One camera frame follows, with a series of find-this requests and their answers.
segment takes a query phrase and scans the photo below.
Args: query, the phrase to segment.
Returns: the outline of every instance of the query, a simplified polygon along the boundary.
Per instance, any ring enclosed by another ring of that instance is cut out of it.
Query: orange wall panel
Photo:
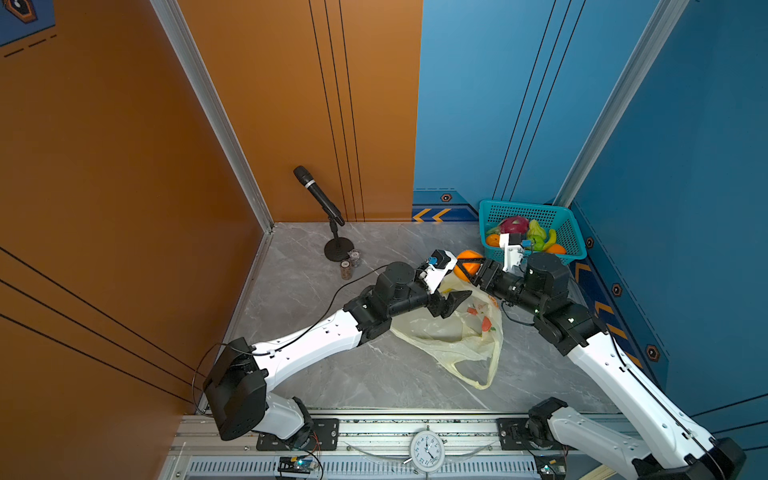
[[[340,5],[366,219],[410,220],[422,2]]]
[[[323,221],[306,166],[351,221],[408,220],[421,0],[183,0],[275,221]]]
[[[273,219],[326,218],[293,176],[300,164],[354,218],[352,204],[345,208],[308,3],[180,6]]]
[[[0,247],[194,366],[262,232],[150,2],[55,15],[0,49]],[[1,314],[190,397],[191,369],[2,251],[0,279],[182,380],[3,283]],[[191,411],[3,318],[0,362],[0,478],[155,478]]]

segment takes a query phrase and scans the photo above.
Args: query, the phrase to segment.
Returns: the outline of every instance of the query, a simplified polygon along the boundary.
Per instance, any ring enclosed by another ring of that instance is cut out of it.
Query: microphone stand
[[[323,249],[326,254],[326,258],[332,262],[341,262],[349,258],[349,251],[355,249],[354,243],[349,238],[339,237],[339,226],[336,225],[336,221],[328,216],[328,221],[331,225],[331,232],[333,232],[333,238],[328,240],[325,248]]]

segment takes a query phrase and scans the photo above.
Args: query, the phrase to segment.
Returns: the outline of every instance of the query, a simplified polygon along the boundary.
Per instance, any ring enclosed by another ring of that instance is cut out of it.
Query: blue wall panel
[[[689,3],[576,198],[691,413],[768,391],[765,18],[759,0]],[[700,417],[712,430],[748,419],[765,403]],[[731,436],[748,448],[766,435]]]
[[[656,4],[425,0],[414,189],[551,200]]]

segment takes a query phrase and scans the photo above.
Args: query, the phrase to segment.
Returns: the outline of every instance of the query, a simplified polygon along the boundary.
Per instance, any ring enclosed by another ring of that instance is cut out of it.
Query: translucent plastic bag
[[[440,284],[440,293],[451,290],[471,290],[472,295],[458,306],[447,319],[432,317],[429,310],[420,308],[392,319],[390,328],[395,335],[433,356],[446,370],[476,389],[491,386],[502,351],[502,313],[493,296],[469,283],[462,282],[453,273]],[[456,364],[464,360],[490,359],[485,384],[462,375]]]

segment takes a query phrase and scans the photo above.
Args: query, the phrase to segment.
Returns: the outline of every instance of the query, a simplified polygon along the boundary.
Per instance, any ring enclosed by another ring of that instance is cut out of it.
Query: vent grille
[[[273,476],[276,467],[274,457],[197,457],[190,462],[190,477],[213,476],[211,474],[239,474],[239,476]]]
[[[274,478],[279,457],[249,456],[194,456],[187,470],[187,477],[194,478]],[[328,455],[323,460],[326,478],[418,478],[412,465],[386,462],[359,455]],[[525,455],[484,455],[466,462],[448,463],[430,478],[540,478],[535,463]]]

